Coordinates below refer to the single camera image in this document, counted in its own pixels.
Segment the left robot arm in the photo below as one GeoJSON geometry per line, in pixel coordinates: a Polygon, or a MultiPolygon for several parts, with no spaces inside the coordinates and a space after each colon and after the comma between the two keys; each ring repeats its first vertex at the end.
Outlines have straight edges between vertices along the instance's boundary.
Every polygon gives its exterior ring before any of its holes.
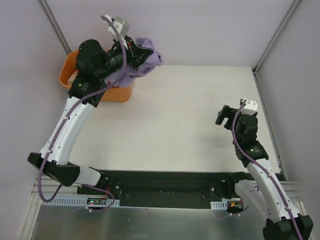
{"type": "Polygon", "coordinates": [[[47,143],[39,152],[32,152],[28,162],[46,175],[69,187],[88,185],[99,195],[105,191],[103,174],[92,168],[70,162],[72,148],[88,117],[97,108],[109,89],[119,90],[130,86],[135,78],[145,76],[162,57],[149,38],[123,38],[124,47],[114,41],[111,49],[104,50],[95,39],[84,41],[71,61],[76,73],[62,116],[47,143]]]}

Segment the purple t shirt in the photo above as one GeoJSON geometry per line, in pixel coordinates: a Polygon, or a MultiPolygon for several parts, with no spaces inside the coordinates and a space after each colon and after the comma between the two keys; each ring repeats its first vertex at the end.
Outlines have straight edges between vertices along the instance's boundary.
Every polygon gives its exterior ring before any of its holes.
{"type": "Polygon", "coordinates": [[[141,47],[152,49],[152,54],[144,61],[142,65],[139,66],[138,70],[134,70],[129,64],[126,64],[125,73],[121,71],[114,72],[112,75],[105,79],[105,83],[113,87],[125,88],[129,87],[134,79],[143,77],[151,72],[155,67],[161,66],[163,64],[163,59],[161,54],[156,51],[153,41],[149,38],[136,38],[135,43],[141,47]]]}

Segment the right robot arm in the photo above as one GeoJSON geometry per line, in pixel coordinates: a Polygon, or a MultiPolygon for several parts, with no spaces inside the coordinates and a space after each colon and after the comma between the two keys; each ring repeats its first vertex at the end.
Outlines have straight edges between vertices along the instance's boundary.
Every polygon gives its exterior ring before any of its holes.
{"type": "Polygon", "coordinates": [[[307,240],[314,223],[294,205],[280,184],[265,148],[257,139],[258,105],[244,99],[239,109],[223,106],[217,114],[216,125],[227,120],[224,128],[231,131],[235,155],[252,176],[234,172],[216,187],[224,199],[240,197],[244,206],[257,210],[265,220],[262,230],[266,240],[307,240]]]}

